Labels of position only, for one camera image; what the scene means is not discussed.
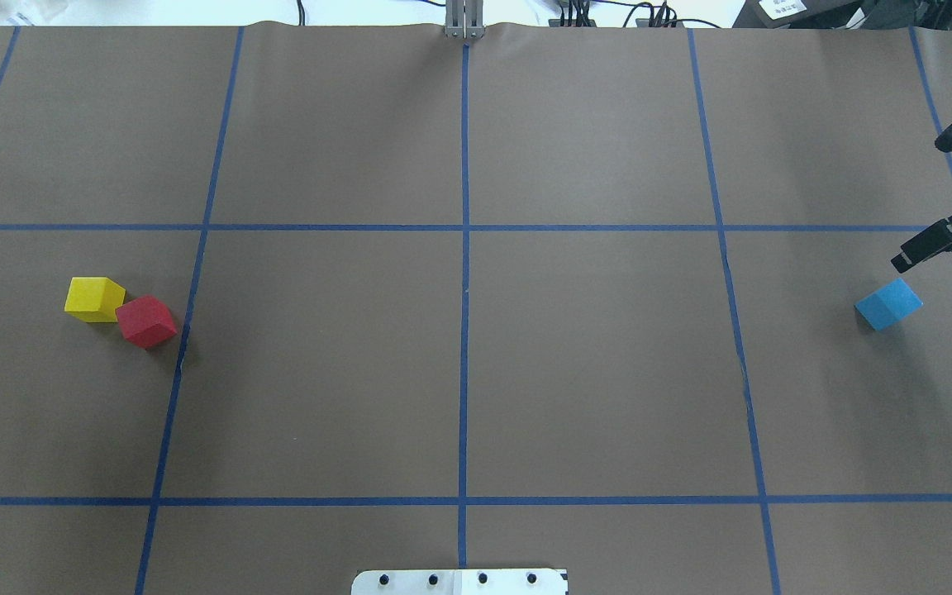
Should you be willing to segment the blue wooden cube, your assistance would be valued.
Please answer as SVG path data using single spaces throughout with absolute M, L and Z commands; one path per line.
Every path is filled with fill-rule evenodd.
M 894 279 L 854 303 L 859 317 L 873 331 L 894 326 L 918 312 L 922 306 L 921 298 L 903 278 Z

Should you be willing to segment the red wooden cube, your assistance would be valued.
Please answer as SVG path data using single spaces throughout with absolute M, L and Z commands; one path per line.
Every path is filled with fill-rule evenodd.
M 151 350 L 178 334 L 169 306 L 155 295 L 140 295 L 116 309 L 122 338 L 133 345 Z

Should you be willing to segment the yellow wooden cube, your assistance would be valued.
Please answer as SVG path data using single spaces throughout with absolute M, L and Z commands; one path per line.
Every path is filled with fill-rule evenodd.
M 73 276 L 65 295 L 64 312 L 87 323 L 117 323 L 117 309 L 127 290 L 107 276 Z

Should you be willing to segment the blue tape grid lines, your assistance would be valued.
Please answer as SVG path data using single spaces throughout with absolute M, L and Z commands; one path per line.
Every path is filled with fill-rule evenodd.
M 952 31 L 0 29 L 0 594 L 952 594 L 952 254 L 854 309 L 950 121 Z

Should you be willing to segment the aluminium frame post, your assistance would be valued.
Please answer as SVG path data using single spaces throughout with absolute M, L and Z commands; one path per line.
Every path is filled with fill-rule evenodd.
M 483 0 L 446 0 L 445 36 L 449 39 L 472 41 L 484 37 Z

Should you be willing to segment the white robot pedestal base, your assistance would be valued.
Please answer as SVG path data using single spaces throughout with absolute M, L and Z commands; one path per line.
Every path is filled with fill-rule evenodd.
M 568 594 L 563 569 L 385 569 L 363 571 L 351 594 Z

